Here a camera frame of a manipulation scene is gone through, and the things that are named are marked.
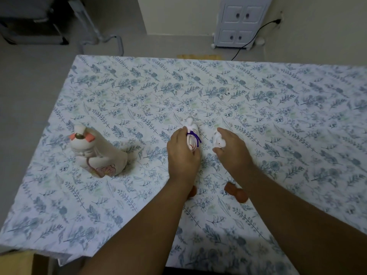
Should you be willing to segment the grey metal chair frame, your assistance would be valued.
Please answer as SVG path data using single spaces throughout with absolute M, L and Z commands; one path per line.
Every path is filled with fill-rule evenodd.
M 82 40 L 78 43 L 79 54 L 84 55 L 84 47 L 86 45 L 98 45 L 100 43 L 107 43 L 112 39 L 116 39 L 118 47 L 118 55 L 124 55 L 124 46 L 121 36 L 117 34 L 111 34 L 103 36 L 99 29 L 95 26 L 92 19 L 90 18 L 85 5 L 81 0 L 68 0 L 71 9 L 74 11 L 74 15 L 84 27 L 85 31 L 89 36 L 89 40 Z

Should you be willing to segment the person's right forearm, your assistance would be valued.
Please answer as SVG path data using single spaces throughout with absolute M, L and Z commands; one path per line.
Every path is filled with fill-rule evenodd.
M 367 275 L 367 235 L 307 203 L 255 166 L 233 178 L 301 275 Z

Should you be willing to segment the blue floral tablecloth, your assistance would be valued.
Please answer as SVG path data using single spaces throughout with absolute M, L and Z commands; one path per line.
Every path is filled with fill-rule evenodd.
M 182 210 L 168 266 L 297 274 L 251 201 L 213 153 L 217 127 L 298 197 L 367 234 L 367 67 L 117 56 L 75 58 L 0 231 L 0 244 L 91 257 L 168 179 L 166 144 L 198 125 L 197 195 Z M 69 147 L 75 125 L 100 132 L 128 161 L 98 178 Z

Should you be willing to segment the person's left forearm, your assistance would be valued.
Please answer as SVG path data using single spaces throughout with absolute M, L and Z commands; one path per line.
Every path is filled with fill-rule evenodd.
M 162 275 L 194 180 L 184 176 L 169 178 L 78 275 Z

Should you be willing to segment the white small cabinet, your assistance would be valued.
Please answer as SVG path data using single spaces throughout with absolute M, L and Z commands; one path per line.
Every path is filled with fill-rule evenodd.
M 272 0 L 221 0 L 211 47 L 250 50 Z

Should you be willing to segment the dark grey furniture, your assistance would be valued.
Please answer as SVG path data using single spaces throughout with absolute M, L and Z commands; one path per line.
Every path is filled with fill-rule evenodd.
M 0 36 L 10 45 L 69 45 L 60 25 L 71 11 L 69 0 L 0 0 Z M 11 29 L 45 25 L 57 35 L 21 35 Z

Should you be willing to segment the person's left hand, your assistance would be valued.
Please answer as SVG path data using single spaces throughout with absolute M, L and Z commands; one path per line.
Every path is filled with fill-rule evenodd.
M 176 130 L 167 142 L 169 181 L 191 189 L 200 163 L 191 161 L 192 151 L 187 145 L 187 127 Z

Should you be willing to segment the person's right hand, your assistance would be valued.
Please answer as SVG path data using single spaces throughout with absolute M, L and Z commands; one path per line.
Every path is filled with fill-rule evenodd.
M 219 159 L 227 172 L 236 180 L 250 175 L 255 164 L 245 142 L 237 134 L 223 128 L 217 128 L 226 141 L 227 159 Z

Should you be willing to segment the large white ceramic doll figurine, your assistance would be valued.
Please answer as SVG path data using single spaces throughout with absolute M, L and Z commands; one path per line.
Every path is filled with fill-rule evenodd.
M 115 147 L 97 130 L 83 124 L 75 125 L 69 139 L 77 165 L 91 175 L 113 177 L 125 169 L 127 153 Z

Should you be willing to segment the small white figurine plain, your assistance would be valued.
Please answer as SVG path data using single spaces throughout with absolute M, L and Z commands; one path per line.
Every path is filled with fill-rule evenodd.
M 218 130 L 215 130 L 213 134 L 213 147 L 223 149 L 225 146 L 225 139 L 222 138 L 222 135 Z

